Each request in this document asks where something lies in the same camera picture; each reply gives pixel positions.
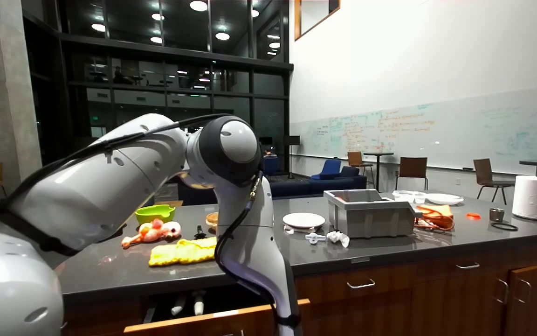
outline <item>paper towel roll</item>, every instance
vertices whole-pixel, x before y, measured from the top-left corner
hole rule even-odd
[[[519,176],[514,195],[514,215],[537,221],[537,176]]]

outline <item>metal container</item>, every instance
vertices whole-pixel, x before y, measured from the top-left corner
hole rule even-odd
[[[325,191],[329,219],[349,238],[398,238],[415,232],[409,202],[385,200],[376,189]]]

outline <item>whiteboard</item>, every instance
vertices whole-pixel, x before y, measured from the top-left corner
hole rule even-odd
[[[458,170],[489,157],[495,172],[534,174],[519,161],[537,159],[537,88],[301,122],[299,129],[307,155],[381,150]]]

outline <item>black countertop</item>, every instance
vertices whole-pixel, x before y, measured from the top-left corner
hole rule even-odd
[[[349,249],[333,243],[312,247],[305,239],[307,234],[286,234],[282,230],[282,219],[288,213],[318,213],[327,219],[323,230],[329,232],[327,198],[275,200],[275,225],[282,253],[293,266],[295,273],[323,267],[353,267],[376,262],[387,264],[443,249],[497,247],[502,243],[537,239],[537,221],[512,217],[510,208],[506,210],[506,219],[515,225],[519,232],[500,232],[491,228],[487,221],[491,206],[493,204],[489,202],[467,200],[465,204],[452,208],[456,217],[454,234],[417,230],[411,238],[353,239]],[[204,226],[208,232],[204,219],[215,210],[215,204],[182,208],[176,221],[183,226],[183,238],[193,239],[197,226]],[[467,213],[474,211],[482,215],[480,223],[467,219]],[[126,236],[135,236],[135,232],[135,223],[124,230]],[[64,295],[156,295],[232,284],[215,262],[152,269],[148,266],[150,251],[165,243],[137,245],[124,251],[120,241],[122,238],[116,238],[101,245],[92,245],[75,258],[64,262],[57,269]]]

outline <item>robotic arm link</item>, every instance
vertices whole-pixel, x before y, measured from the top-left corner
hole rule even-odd
[[[277,303],[279,333],[301,335],[292,267],[273,232],[273,198],[254,131],[234,116],[187,133],[137,118],[29,178],[0,202],[0,335],[60,335],[64,297],[47,249],[75,254],[111,239],[170,178],[215,189],[217,264]]]

